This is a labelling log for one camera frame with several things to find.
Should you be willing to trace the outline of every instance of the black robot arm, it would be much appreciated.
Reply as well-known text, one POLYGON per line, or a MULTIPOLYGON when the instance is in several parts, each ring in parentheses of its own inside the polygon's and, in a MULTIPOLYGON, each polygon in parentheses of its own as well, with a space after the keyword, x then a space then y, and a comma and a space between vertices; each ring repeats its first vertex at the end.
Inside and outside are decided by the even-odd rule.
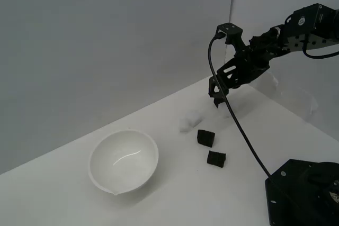
MULTIPOLYGON (((302 51, 309 58, 324 59, 339 55, 339 52, 324 56, 311 56, 307 50, 319 49, 339 43, 339 10, 314 4, 295 11, 284 24, 274 26, 259 37, 253 37, 249 45, 242 41, 243 30, 232 23, 219 25, 216 36, 226 35, 225 44, 235 48, 234 58, 224 64, 217 77, 224 93, 229 89, 248 84, 269 69, 269 61, 294 51, 302 51)), ((214 78, 209 80, 209 95, 218 106, 224 101, 220 91, 215 92, 214 78)))

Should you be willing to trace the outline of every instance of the robotic arm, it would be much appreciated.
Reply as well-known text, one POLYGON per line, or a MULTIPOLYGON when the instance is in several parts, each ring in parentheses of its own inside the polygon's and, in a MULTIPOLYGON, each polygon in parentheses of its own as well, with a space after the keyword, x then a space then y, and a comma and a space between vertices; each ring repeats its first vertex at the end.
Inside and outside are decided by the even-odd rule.
MULTIPOLYGON (((320 4, 314 4, 295 11, 285 23, 277 25, 259 37, 253 37, 249 45, 242 41, 243 30, 232 23, 219 25, 216 35, 226 35, 225 44, 235 48, 234 58, 224 64, 217 77, 224 93, 229 89, 248 84, 269 69, 273 58, 284 56, 294 51, 302 51, 307 57, 324 59, 339 55, 339 52, 311 56, 307 50, 319 49, 339 43, 339 10, 333 10, 320 4)), ((224 102, 214 78, 209 80, 209 95, 218 106, 224 102)))
POLYGON ((210 42, 208 60, 213 76, 209 79, 209 95, 216 107, 225 102, 252 154, 268 176, 265 181, 270 225, 335 226, 339 222, 339 164, 288 160, 273 174, 261 162, 231 109, 226 95, 231 88, 250 83, 269 69, 273 58, 293 51, 307 57, 324 59, 339 55, 335 52, 311 56, 308 49, 318 49, 339 43, 339 10, 314 4, 291 14, 283 25, 272 27, 249 45, 241 39, 243 30, 232 23, 217 27, 210 42), (211 61, 215 40, 226 37, 226 44, 235 48, 234 58, 217 72, 211 61))

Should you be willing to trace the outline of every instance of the white bowl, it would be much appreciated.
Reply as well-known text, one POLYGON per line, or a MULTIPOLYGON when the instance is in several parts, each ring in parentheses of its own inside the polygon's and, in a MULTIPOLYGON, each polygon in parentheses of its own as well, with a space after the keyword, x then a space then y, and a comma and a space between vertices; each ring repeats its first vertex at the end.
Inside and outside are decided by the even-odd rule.
POLYGON ((118 195, 142 186, 158 164, 158 147, 147 134, 124 130, 110 134, 93 150, 88 174, 95 186, 118 195))

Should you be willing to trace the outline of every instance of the black foam cube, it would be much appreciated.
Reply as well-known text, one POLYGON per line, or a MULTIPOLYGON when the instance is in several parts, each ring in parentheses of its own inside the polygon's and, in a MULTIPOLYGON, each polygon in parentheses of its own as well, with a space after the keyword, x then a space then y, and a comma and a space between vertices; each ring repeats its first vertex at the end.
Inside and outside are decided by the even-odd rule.
POLYGON ((214 132, 198 130, 198 143, 211 148, 213 146, 215 135, 216 134, 214 132))
POLYGON ((226 161, 226 154, 225 153, 218 153, 210 151, 207 157, 207 163, 218 166, 222 168, 226 161))

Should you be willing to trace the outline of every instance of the white table surface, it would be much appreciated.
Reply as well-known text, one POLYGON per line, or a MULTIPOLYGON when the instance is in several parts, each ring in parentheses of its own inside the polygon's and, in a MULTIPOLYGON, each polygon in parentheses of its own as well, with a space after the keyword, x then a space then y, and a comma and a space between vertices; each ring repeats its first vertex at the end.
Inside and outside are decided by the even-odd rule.
MULTIPOLYGON (((207 91, 201 80, 0 175, 0 225, 269 225, 266 176, 207 91), (182 134, 179 118, 188 110, 204 120, 182 134), (154 138, 159 164, 144 187, 114 196, 92 184, 87 161, 100 139, 125 128, 154 138), (216 133, 211 150, 227 154, 224 168, 206 163, 209 148, 197 144, 197 129, 216 133)), ((251 87, 229 98, 270 172, 290 158, 339 162, 339 142, 251 87)))

